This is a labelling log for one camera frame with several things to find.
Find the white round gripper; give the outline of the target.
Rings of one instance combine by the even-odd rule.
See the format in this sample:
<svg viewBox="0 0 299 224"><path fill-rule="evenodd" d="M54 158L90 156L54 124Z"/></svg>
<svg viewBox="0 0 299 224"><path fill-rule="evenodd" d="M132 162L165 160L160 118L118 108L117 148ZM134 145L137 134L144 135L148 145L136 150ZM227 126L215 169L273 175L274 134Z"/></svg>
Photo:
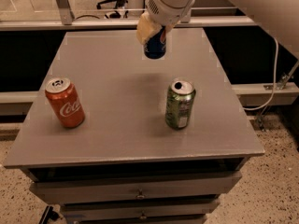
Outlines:
<svg viewBox="0 0 299 224"><path fill-rule="evenodd" d="M187 15L195 0L145 0L147 11L144 12L136 27L136 37L141 45L145 45L162 29L160 42L166 43L166 35Z"/></svg>

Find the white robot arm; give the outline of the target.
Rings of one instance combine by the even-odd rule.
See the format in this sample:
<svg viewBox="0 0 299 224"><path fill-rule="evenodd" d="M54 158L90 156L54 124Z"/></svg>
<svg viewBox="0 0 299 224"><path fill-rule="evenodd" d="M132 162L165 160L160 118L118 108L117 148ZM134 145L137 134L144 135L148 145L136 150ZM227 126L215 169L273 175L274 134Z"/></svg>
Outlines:
<svg viewBox="0 0 299 224"><path fill-rule="evenodd" d="M137 24L137 39L145 44L163 28L174 27L195 0L145 0L146 12ZM299 58L299 0L229 0Z"/></svg>

